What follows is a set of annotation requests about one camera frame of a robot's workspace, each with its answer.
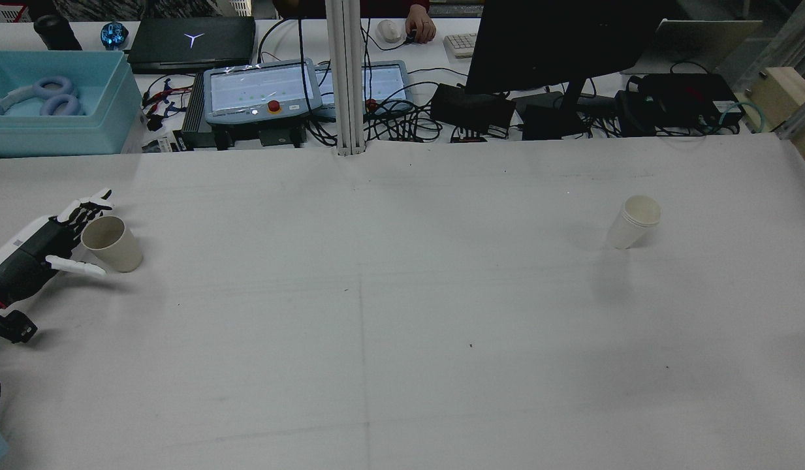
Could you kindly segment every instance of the headphones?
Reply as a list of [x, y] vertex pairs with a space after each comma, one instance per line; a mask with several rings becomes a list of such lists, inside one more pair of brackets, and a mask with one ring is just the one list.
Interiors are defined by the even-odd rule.
[[14, 89], [0, 98], [0, 116], [5, 115], [14, 104], [31, 98], [44, 99], [45, 102], [39, 108], [40, 116], [77, 116], [83, 110], [80, 109], [76, 93], [74, 84], [66, 77], [56, 75], [39, 78], [32, 86]]

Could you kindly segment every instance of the paper cup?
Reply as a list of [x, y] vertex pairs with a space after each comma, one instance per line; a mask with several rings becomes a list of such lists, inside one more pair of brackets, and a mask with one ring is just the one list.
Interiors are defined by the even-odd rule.
[[120, 273], [133, 271], [143, 259], [133, 233], [115, 216], [92, 220], [83, 229], [80, 241], [89, 252]]
[[632, 196], [623, 203], [606, 239], [615, 249], [628, 249], [658, 222], [661, 206], [649, 196]]

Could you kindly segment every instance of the blue spherical object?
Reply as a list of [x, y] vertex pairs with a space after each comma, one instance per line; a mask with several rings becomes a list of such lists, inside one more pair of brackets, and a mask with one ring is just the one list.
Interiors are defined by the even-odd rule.
[[119, 50], [124, 42], [127, 42], [127, 36], [130, 32], [123, 24], [113, 21], [112, 23], [104, 24], [101, 29], [101, 42], [106, 50]]

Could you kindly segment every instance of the white mouse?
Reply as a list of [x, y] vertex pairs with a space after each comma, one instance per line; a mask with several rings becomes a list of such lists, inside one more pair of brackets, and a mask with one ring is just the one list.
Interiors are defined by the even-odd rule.
[[400, 31], [399, 26], [396, 25], [390, 19], [383, 19], [376, 25], [376, 31], [379, 32], [379, 36], [382, 36], [382, 39], [385, 42], [389, 42], [390, 44], [394, 44], [394, 42], [399, 42], [402, 39], [402, 31]]

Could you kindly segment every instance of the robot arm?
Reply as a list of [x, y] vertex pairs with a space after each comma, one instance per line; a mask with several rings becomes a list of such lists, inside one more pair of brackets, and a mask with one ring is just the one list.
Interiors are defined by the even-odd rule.
[[[71, 252], [80, 243], [83, 228], [103, 211], [112, 210], [106, 199], [112, 191], [104, 189], [94, 196], [75, 200], [59, 216], [44, 216], [25, 226], [0, 247], [0, 310], [36, 294], [58, 270], [102, 277], [102, 268], [71, 261]], [[0, 316], [0, 336], [11, 342], [26, 343], [37, 327], [14, 310]]]

